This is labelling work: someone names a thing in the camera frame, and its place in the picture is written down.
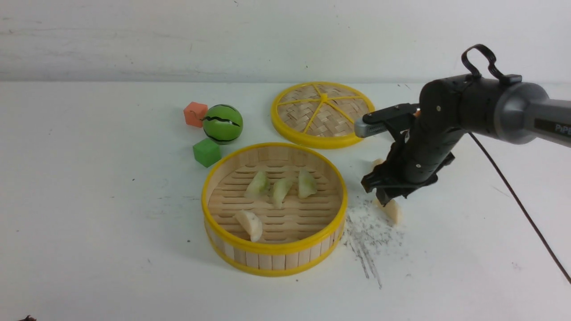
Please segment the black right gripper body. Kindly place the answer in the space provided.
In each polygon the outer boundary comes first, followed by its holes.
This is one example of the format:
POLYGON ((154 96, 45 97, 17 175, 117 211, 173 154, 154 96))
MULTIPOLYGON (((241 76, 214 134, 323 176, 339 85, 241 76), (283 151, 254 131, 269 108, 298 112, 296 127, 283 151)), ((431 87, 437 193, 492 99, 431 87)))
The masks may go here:
POLYGON ((404 185, 432 185, 437 173, 454 161, 451 150, 464 136, 464 130, 450 128, 431 133, 416 125, 393 142, 384 163, 361 179, 366 193, 385 188, 395 199, 396 188, 404 185))

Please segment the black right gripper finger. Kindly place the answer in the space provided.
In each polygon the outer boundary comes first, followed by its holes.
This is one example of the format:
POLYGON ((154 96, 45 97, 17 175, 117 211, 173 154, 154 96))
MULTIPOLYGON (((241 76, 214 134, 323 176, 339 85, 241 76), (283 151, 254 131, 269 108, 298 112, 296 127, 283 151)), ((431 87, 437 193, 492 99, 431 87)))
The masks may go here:
POLYGON ((381 207, 385 207, 393 199, 393 197, 387 193, 385 188, 381 187, 376 188, 376 198, 379 201, 381 207))
POLYGON ((422 187, 422 185, 404 185, 403 187, 398 187, 396 188, 397 191, 394 197, 403 197, 407 199, 410 194, 414 193, 422 187))

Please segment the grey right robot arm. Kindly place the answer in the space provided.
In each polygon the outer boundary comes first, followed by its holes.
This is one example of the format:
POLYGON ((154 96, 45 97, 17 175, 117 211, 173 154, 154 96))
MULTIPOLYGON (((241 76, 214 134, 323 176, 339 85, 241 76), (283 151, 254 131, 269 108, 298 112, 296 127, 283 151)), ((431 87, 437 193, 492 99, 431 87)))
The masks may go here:
POLYGON ((437 79, 423 86, 418 103, 370 112, 355 122, 367 138, 389 132, 394 139, 386 159, 361 179, 386 205, 436 183, 437 173, 454 161, 451 150, 467 133, 527 144, 541 138, 570 146, 568 100, 549 98, 530 82, 476 79, 470 75, 437 79))

